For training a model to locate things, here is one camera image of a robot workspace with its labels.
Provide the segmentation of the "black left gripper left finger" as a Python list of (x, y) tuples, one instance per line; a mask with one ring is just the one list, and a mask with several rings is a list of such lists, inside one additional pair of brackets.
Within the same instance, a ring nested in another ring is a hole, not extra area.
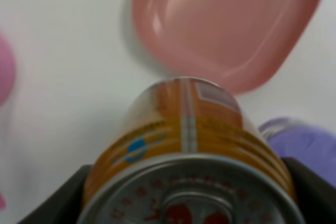
[(59, 189), (19, 224), (74, 224), (80, 212), (83, 188), (91, 165), (81, 166)]

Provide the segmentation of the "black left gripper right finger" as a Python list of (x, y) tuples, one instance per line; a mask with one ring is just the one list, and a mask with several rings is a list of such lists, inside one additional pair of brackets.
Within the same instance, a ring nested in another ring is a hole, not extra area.
[(283, 158), (297, 193), (306, 223), (336, 224), (335, 187), (294, 158)]

